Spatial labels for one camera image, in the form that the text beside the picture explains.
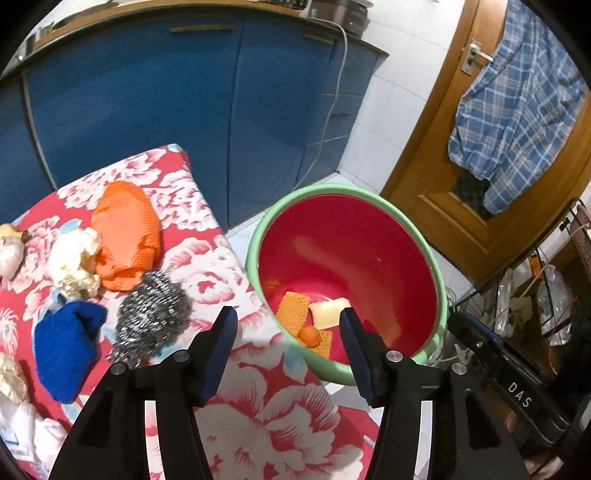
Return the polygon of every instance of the white cloth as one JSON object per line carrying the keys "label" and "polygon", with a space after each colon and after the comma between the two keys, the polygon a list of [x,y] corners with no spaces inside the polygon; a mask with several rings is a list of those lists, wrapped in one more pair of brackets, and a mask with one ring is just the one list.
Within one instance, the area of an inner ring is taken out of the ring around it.
{"label": "white cloth", "polygon": [[0,393],[17,405],[29,401],[25,374],[20,364],[6,353],[0,353]]}
{"label": "white cloth", "polygon": [[6,284],[13,279],[21,266],[25,254],[25,245],[16,236],[0,237],[0,277]]}
{"label": "white cloth", "polygon": [[16,405],[1,394],[0,429],[12,430],[20,448],[39,459],[48,472],[67,436],[64,427],[55,420],[42,419],[32,404]]}
{"label": "white cloth", "polygon": [[56,288],[68,300],[80,298],[81,291],[94,297],[100,287],[95,273],[95,255],[100,250],[99,234],[92,228],[77,228],[57,237],[49,256],[49,274]]}

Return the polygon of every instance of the cabinet handle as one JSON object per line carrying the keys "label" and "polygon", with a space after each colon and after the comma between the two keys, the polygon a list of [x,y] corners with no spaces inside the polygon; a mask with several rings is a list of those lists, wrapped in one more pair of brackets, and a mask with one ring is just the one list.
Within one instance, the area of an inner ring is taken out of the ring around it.
{"label": "cabinet handle", "polygon": [[361,70],[352,69],[350,67],[345,67],[345,71],[352,73],[353,75],[363,75],[363,72]]}
{"label": "cabinet handle", "polygon": [[313,33],[304,33],[304,38],[321,41],[322,43],[328,43],[328,45],[335,44],[334,38],[321,37],[319,35],[314,35]]}
{"label": "cabinet handle", "polygon": [[173,27],[170,29],[170,33],[201,32],[207,30],[236,30],[236,27],[234,25],[223,23],[187,25],[186,27]]}

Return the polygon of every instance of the blue cabinet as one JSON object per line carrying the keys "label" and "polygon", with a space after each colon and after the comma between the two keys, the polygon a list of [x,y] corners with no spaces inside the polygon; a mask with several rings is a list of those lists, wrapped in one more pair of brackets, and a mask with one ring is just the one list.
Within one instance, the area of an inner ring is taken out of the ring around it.
{"label": "blue cabinet", "polygon": [[0,90],[0,223],[10,223],[53,189],[28,128],[20,85]]}
{"label": "blue cabinet", "polygon": [[[330,107],[335,101],[335,96],[324,93],[320,96],[318,102],[315,120],[312,123],[309,144],[315,144],[322,139],[322,130],[326,122],[326,116],[330,112]],[[335,138],[348,137],[353,130],[353,124],[359,113],[363,97],[358,95],[339,95],[335,108],[330,114],[329,121],[326,124],[324,141],[334,140]]]}
{"label": "blue cabinet", "polygon": [[349,137],[342,137],[337,138],[336,140],[329,140],[322,144],[322,151],[320,152],[320,157],[318,157],[318,152],[320,149],[320,144],[309,145],[306,148],[306,153],[304,158],[301,162],[301,169],[298,174],[297,180],[300,181],[303,176],[305,175],[306,171],[312,165],[312,162],[318,158],[304,181],[301,183],[301,186],[304,187],[306,185],[310,185],[315,181],[321,180],[328,175],[334,173],[339,166],[340,159],[343,156],[343,152],[345,152],[345,147],[347,146],[347,142]]}
{"label": "blue cabinet", "polygon": [[33,117],[58,186],[176,143],[227,227],[230,109],[243,20],[135,18],[56,48],[28,72]]}
{"label": "blue cabinet", "polygon": [[[338,40],[335,44],[335,54],[330,60],[329,72],[322,93],[335,93],[344,54],[345,44],[342,40]],[[376,52],[348,42],[347,58],[340,79],[339,93],[342,95],[365,95],[377,62],[378,54]]]}
{"label": "blue cabinet", "polygon": [[246,21],[230,123],[230,225],[294,187],[332,50],[298,25]]}

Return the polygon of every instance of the white electrical cable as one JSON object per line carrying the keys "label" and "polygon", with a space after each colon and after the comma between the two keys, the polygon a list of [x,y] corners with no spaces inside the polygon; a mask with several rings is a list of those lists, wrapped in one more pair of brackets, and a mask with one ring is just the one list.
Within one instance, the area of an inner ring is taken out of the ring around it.
{"label": "white electrical cable", "polygon": [[445,291],[447,293],[447,299],[450,300],[452,304],[452,310],[456,311],[456,303],[457,303],[457,296],[456,292],[454,292],[450,287],[446,286]]}
{"label": "white electrical cable", "polygon": [[336,81],[335,99],[334,99],[332,105],[330,106],[329,113],[328,113],[328,115],[326,115],[326,120],[324,121],[324,128],[322,129],[322,136],[320,137],[320,148],[318,149],[318,154],[316,155],[316,158],[314,159],[314,161],[308,167],[308,170],[306,170],[306,173],[304,173],[304,176],[300,179],[300,181],[298,183],[295,184],[295,186],[291,190],[292,192],[294,190],[297,190],[297,188],[306,179],[308,174],[312,171],[312,168],[314,168],[314,165],[316,165],[316,163],[320,160],[320,155],[322,155],[322,147],[324,145],[324,136],[326,135],[326,129],[329,125],[330,116],[332,115],[332,112],[335,109],[336,101],[339,99],[340,80],[341,80],[341,77],[343,76],[343,70],[345,69],[345,62],[347,61],[347,54],[349,52],[349,42],[347,39],[347,33],[345,32],[345,29],[343,27],[341,27],[339,24],[337,24],[335,22],[331,22],[330,20],[324,20],[322,18],[315,18],[314,20],[316,20],[318,22],[325,22],[325,23],[335,25],[336,27],[338,27],[341,30],[341,32],[343,34],[343,41],[345,42],[345,53],[343,55],[343,60],[340,63],[339,76]]}

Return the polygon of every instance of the wooden door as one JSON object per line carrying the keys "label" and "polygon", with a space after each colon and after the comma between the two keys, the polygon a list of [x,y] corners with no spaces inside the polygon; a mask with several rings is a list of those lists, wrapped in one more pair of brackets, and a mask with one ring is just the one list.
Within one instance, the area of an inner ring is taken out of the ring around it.
{"label": "wooden door", "polygon": [[589,97],[553,165],[506,211],[486,220],[453,192],[465,172],[447,155],[460,98],[471,76],[461,71],[465,48],[482,43],[491,54],[502,38],[506,0],[466,0],[464,11],[425,110],[382,191],[476,285],[512,264],[591,179]]}

